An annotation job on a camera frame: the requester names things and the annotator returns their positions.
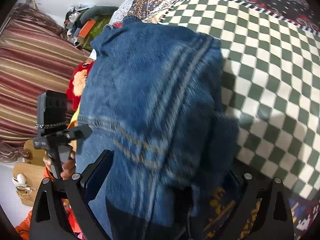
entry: yellow fabric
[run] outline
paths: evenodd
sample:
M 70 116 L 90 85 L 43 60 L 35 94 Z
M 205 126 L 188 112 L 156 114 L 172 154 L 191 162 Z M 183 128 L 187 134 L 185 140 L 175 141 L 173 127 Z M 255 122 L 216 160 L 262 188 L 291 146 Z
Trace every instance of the yellow fabric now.
M 78 106 L 77 111 L 73 114 L 73 116 L 72 116 L 72 118 L 71 118 L 71 121 L 70 121 L 70 124 L 69 124 L 68 128 L 72 128 L 72 127 L 77 126 L 76 124 L 74 124 L 74 122 L 76 122 L 76 121 L 77 121 L 77 119 L 78 119 L 78 116 L 79 116 L 79 109 L 80 109 L 80 104 L 79 104 L 79 106 Z
M 77 111 L 73 114 L 73 116 L 71 118 L 71 121 L 70 121 L 70 124 L 68 125 L 68 128 L 73 128 L 73 127 L 78 126 L 77 119 L 78 119 L 78 116 L 79 116 L 79 109 L 80 109 L 80 104 L 78 106 Z M 72 146 L 72 148 L 73 148 L 73 150 L 75 152 L 77 151 L 77 141 L 76 140 L 71 141 L 69 143 L 69 145 Z

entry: hand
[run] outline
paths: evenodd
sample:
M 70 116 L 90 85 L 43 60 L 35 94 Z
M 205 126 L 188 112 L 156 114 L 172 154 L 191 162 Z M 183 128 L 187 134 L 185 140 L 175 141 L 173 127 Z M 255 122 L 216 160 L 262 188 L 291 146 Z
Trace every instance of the hand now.
M 62 179 L 69 179 L 76 172 L 76 153 L 74 151 L 71 151 L 70 157 L 72 158 L 71 160 L 67 160 L 62 164 L 63 172 L 60 173 Z M 47 169 L 51 171 L 50 165 L 52 164 L 52 159 L 47 155 L 47 152 L 45 152 L 43 161 Z
M 94 59 L 92 59 L 92 58 L 87 58 L 87 60 L 85 61 L 86 63 L 92 63 L 92 62 L 95 62 L 95 60 Z

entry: metal screw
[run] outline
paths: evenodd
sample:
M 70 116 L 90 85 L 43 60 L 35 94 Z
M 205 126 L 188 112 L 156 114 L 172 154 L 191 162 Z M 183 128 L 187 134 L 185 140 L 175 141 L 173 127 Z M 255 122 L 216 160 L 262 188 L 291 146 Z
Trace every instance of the metal screw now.
M 275 180 L 275 183 L 278 183 L 278 184 L 280 184 L 282 182 L 282 180 L 278 177 L 275 177 L 274 180 Z
M 49 181 L 50 181 L 49 178 L 44 178 L 44 179 L 42 180 L 42 183 L 43 183 L 43 184 L 47 184 Z
M 246 173 L 246 174 L 244 175 L 244 177 L 245 177 L 246 179 L 252 179 L 252 175 L 251 175 L 250 173 Z
M 75 173 L 72 175 L 72 179 L 76 180 L 80 178 L 80 174 L 79 173 Z

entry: orange box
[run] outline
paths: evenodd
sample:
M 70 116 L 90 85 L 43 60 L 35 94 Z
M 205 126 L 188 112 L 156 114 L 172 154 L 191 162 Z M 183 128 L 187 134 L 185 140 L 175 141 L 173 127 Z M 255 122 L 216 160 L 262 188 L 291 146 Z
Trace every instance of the orange box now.
M 87 23 L 82 27 L 81 31 L 79 32 L 78 35 L 78 42 L 83 44 L 84 43 L 84 38 L 88 35 L 89 31 L 92 29 L 92 27 L 95 25 L 96 21 L 95 20 L 89 20 Z

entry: denim jacket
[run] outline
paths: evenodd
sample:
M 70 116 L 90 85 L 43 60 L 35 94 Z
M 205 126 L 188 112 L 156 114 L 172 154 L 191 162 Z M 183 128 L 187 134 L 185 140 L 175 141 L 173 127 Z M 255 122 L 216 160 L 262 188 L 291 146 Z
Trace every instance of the denim jacket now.
M 236 152 L 237 124 L 222 112 L 220 41 L 128 16 L 91 46 L 97 60 L 78 123 L 93 132 L 77 149 L 77 172 L 104 149 L 115 153 L 90 207 L 113 239 L 178 239 Z

